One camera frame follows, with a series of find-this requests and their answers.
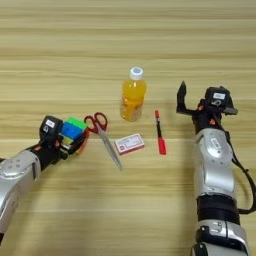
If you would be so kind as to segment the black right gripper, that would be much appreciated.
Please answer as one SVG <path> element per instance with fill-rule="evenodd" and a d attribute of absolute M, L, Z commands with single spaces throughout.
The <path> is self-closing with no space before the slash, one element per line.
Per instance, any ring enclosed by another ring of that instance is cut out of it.
<path fill-rule="evenodd" d="M 224 130 L 221 119 L 222 115 L 237 115 L 238 110 L 233 105 L 217 106 L 208 103 L 205 99 L 201 99 L 196 110 L 186 107 L 186 83 L 182 82 L 177 92 L 176 112 L 193 117 L 195 132 L 199 133 L 203 129 L 211 128 Z"/>

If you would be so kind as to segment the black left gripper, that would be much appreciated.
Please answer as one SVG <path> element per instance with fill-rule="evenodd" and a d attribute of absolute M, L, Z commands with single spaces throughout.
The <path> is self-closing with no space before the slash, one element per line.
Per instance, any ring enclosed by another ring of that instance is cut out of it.
<path fill-rule="evenodd" d="M 88 133 L 84 132 L 70 144 L 68 153 L 70 155 L 74 153 L 80 154 L 87 140 Z M 53 142 L 41 141 L 31 148 L 31 152 L 39 158 L 42 165 L 56 164 L 60 160 L 66 160 L 68 158 L 68 153 L 61 149 L 61 143 L 58 140 L 54 140 Z"/>

